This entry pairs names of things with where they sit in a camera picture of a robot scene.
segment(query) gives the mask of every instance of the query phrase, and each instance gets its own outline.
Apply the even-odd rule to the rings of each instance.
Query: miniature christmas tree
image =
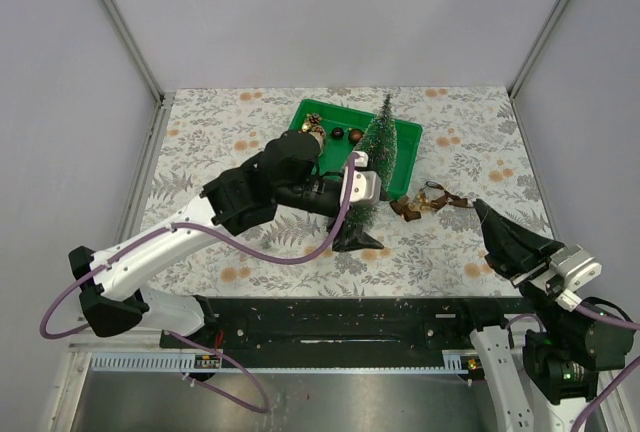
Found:
[[[380,113],[371,120],[354,150],[366,152],[369,155],[369,166],[378,174],[382,189],[386,191],[391,183],[398,155],[398,135],[391,113],[391,94],[387,94]],[[382,243],[364,232],[364,229],[373,223],[374,213],[374,207],[351,209],[333,242],[333,250],[348,252],[360,249],[384,249]]]

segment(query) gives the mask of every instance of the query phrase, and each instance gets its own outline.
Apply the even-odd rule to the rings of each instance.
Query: white wall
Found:
[[[509,85],[555,0],[116,0],[165,90]]]
[[[597,255],[590,292],[636,321],[639,86],[640,0],[574,0],[516,102],[560,238]],[[630,359],[639,353],[636,334]],[[638,372],[628,382],[635,405]]]
[[[65,348],[38,322],[68,251],[113,241],[153,103],[96,0],[0,0],[0,17],[0,430],[26,432]]]

